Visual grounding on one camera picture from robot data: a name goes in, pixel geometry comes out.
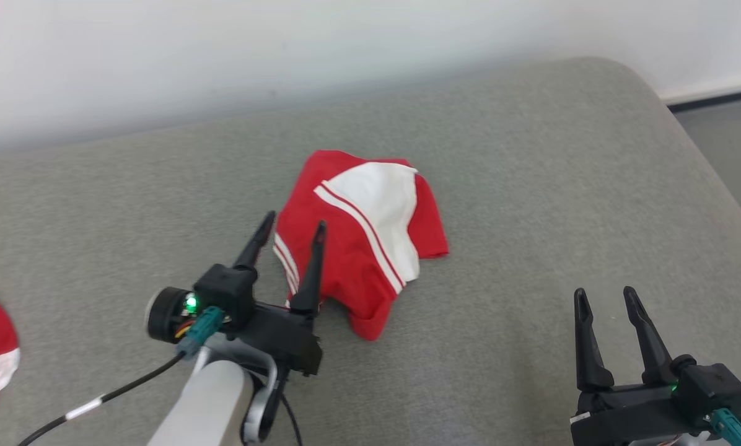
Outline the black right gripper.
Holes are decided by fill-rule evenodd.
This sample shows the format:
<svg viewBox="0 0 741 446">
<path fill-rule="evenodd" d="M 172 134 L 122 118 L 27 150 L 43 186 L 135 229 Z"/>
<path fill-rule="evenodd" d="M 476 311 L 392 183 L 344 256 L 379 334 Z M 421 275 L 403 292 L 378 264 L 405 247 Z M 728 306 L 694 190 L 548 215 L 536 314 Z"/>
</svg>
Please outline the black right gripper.
<svg viewBox="0 0 741 446">
<path fill-rule="evenodd" d="M 571 418 L 574 445 L 701 445 L 704 420 L 719 408 L 718 383 L 676 383 L 672 358 L 636 289 L 623 288 L 636 329 L 646 386 L 614 387 L 592 329 L 594 314 L 583 288 L 574 292 L 576 383 L 581 391 Z"/>
</svg>

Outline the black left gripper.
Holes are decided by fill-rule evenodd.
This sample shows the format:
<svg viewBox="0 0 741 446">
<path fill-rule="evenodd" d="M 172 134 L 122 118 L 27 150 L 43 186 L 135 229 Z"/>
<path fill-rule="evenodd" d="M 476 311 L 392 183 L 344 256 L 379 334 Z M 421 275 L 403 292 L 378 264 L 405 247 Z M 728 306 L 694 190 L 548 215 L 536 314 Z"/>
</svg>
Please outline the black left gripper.
<svg viewBox="0 0 741 446">
<path fill-rule="evenodd" d="M 257 273 L 255 266 L 271 236 L 275 217 L 275 211 L 266 213 L 234 261 L 232 270 Z M 258 302 L 247 324 L 239 330 L 229 327 L 230 318 L 226 317 L 221 329 L 204 342 L 199 353 L 210 350 L 213 357 L 243 359 L 263 374 L 268 373 L 269 366 L 264 364 L 264 359 L 269 356 L 279 369 L 305 376 L 316 375 L 323 351 L 313 331 L 313 321 L 308 318 L 316 318 L 319 314 L 326 240 L 327 223 L 319 221 L 305 276 L 289 304 L 291 313 L 288 308 Z M 205 308 L 203 299 L 192 291 L 169 286 L 159 291 L 147 305 L 145 328 L 152 339 L 176 345 L 183 339 L 180 331 L 188 328 Z"/>
</svg>

